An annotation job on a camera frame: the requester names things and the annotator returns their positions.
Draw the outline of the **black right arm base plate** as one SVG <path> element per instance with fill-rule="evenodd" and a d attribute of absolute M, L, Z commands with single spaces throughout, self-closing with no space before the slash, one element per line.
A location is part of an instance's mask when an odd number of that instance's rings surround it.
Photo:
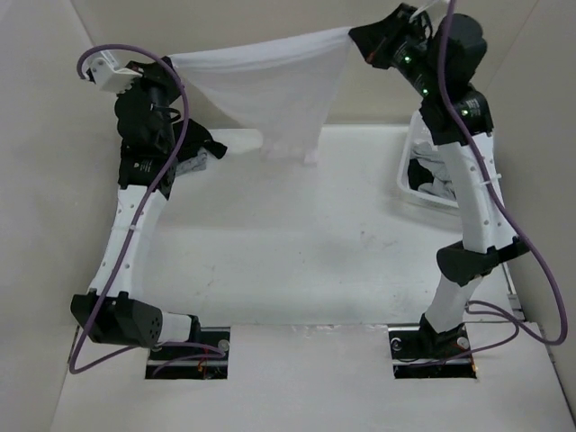
<path fill-rule="evenodd" d="M 436 337 L 429 328 L 388 328 L 392 371 L 396 379 L 475 379 L 465 325 Z"/>

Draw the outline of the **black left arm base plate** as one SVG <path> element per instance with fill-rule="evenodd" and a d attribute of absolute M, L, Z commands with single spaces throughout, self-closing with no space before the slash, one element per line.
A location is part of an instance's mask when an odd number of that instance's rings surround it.
<path fill-rule="evenodd" d="M 200 347 L 159 346 L 148 353 L 146 380 L 227 380 L 231 328 L 203 328 Z"/>

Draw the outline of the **white tank top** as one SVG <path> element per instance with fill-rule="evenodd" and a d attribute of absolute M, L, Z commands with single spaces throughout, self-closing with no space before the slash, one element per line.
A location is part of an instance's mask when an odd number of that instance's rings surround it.
<path fill-rule="evenodd" d="M 314 165 L 347 64 L 348 32 L 339 27 L 170 58 L 215 107 L 260 132 L 265 158 Z"/>

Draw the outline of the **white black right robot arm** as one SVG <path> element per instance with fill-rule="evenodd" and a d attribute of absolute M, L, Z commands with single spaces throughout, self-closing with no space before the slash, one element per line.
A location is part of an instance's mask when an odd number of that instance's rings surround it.
<path fill-rule="evenodd" d="M 462 240 L 436 253 L 440 281 L 418 329 L 392 335 L 392 352 L 403 360 L 454 356 L 463 349 L 457 342 L 473 292 L 494 268 L 527 252 L 493 201 L 501 196 L 493 122 L 471 83 L 487 42 L 468 15 L 456 13 L 434 29 L 427 13 L 408 4 L 348 35 L 366 63 L 397 69 L 421 96 L 419 113 L 445 163 L 463 225 Z"/>

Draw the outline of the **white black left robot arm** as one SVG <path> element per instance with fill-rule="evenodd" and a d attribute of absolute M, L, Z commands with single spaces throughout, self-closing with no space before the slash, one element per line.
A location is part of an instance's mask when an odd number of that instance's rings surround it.
<path fill-rule="evenodd" d="M 183 85 L 169 58 L 129 62 L 128 84 L 114 106 L 121 136 L 117 207 L 102 262 L 87 293 L 70 310 L 84 338 L 99 344 L 152 348 L 171 345 L 185 359 L 202 348 L 199 320 L 143 301 L 151 240 L 176 179 L 191 124 L 174 108 Z"/>

